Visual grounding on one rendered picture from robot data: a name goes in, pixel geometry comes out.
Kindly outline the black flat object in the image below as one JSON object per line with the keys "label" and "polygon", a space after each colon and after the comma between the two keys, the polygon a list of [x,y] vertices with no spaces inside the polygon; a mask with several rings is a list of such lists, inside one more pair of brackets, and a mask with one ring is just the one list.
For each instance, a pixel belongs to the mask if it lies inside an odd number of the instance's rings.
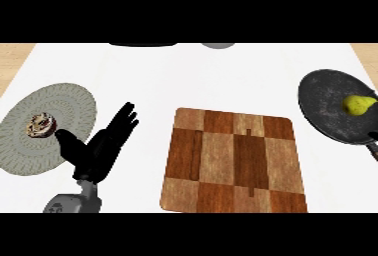
{"label": "black flat object", "polygon": [[114,46],[124,47],[167,47],[175,46],[178,43],[110,43]]}

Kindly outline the dark grey frying pan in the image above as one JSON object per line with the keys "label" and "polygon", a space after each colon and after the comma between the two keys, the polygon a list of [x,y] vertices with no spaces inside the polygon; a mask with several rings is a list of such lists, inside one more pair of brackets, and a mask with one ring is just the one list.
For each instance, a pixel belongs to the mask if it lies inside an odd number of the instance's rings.
{"label": "dark grey frying pan", "polygon": [[362,116],[352,116],[343,110],[347,96],[368,96],[378,100],[378,93],[350,74],[321,69],[312,71],[299,86],[299,105],[303,115],[315,129],[336,141],[364,145],[378,161],[378,102]]}

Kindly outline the brown and white cupcake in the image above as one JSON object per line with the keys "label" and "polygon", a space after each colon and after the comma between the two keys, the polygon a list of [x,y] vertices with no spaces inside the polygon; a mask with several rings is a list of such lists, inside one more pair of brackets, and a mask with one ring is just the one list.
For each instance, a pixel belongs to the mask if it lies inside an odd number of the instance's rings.
{"label": "brown and white cupcake", "polygon": [[43,112],[34,115],[28,124],[25,133],[31,138],[48,138],[56,131],[56,119],[55,117]]}

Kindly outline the grey round object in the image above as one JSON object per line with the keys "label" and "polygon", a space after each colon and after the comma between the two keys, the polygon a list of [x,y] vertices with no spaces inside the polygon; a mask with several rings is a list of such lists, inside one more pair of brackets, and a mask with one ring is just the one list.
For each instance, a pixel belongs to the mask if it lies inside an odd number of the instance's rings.
{"label": "grey round object", "polygon": [[226,49],[235,45],[235,43],[203,43],[203,45],[212,49]]}

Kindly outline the round grey woven placemat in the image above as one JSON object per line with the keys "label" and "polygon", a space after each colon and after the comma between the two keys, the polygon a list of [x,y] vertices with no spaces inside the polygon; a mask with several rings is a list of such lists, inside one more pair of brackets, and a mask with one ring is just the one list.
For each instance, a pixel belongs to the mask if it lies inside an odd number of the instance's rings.
{"label": "round grey woven placemat", "polygon": [[27,124],[42,113],[56,120],[58,129],[86,141],[98,114],[92,93],[77,84],[58,83],[34,91],[11,109],[0,122],[0,168],[14,175],[39,175],[65,162],[55,135],[27,135]]}

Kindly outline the brown wooden cutting board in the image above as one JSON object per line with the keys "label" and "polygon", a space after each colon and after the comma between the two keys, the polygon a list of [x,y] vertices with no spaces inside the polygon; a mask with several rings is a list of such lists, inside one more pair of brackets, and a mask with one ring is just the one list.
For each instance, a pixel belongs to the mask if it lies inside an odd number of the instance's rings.
{"label": "brown wooden cutting board", "polygon": [[185,213],[305,212],[291,120],[178,109],[160,205]]}

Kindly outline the yellow-green pear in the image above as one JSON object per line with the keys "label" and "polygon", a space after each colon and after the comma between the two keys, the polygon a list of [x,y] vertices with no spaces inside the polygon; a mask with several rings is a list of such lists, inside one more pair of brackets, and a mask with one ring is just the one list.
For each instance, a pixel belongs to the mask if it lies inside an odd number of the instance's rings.
{"label": "yellow-green pear", "polygon": [[372,97],[350,95],[343,100],[343,110],[349,115],[361,116],[377,102],[378,100]]}

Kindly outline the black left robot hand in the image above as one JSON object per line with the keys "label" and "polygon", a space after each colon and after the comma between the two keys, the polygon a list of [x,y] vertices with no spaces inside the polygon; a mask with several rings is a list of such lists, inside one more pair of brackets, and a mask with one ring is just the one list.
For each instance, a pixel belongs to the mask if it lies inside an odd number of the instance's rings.
{"label": "black left robot hand", "polygon": [[89,143],[85,143],[65,129],[55,132],[59,142],[61,156],[74,165],[73,178],[98,184],[107,178],[113,169],[121,147],[139,124],[135,105],[127,102],[113,121]]}

